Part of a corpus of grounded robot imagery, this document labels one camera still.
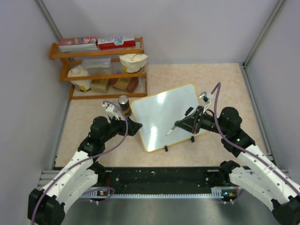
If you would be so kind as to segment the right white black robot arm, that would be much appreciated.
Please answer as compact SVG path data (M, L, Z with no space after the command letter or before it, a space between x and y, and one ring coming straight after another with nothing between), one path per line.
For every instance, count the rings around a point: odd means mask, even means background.
M260 200L281 225L300 223L300 186L285 175L260 150L255 141L240 125L242 118L233 107L225 107L219 117L209 115L203 106L190 107L184 118L174 123L192 134L200 129L220 134L224 148L243 162L250 171L234 161L223 162L219 168L219 181L234 184Z

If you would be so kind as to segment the white black marker pen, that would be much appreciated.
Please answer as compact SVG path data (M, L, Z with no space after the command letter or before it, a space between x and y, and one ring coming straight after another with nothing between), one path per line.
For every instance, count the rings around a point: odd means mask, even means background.
M178 124L179 122L181 122L184 118L186 118L186 117L192 112L193 109L194 109L193 107L189 107L189 108L186 110L184 116L183 116L180 120L178 120L178 121L176 121L176 122L174 123L174 126L170 129L170 131L166 134L166 136L168 136L168 135L169 135L169 134L177 127L177 124Z

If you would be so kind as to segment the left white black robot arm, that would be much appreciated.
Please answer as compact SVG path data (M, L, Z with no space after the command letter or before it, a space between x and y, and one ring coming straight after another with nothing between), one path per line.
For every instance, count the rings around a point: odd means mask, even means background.
M96 160L108 153L105 143L121 135L134 136L142 124L128 116L107 119L100 116L93 120L90 132L81 142L69 163L40 190L29 195L28 219L37 225L60 225L70 207L93 185L106 182L106 174L100 171Z

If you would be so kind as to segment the yellow framed whiteboard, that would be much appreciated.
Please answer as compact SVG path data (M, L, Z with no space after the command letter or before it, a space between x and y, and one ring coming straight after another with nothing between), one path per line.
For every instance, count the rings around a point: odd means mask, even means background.
M142 124L139 134L144 150L154 152L205 134L203 129L195 135L180 128L170 132L188 108L196 108L199 104L198 93L192 83L132 101L130 106L135 121Z

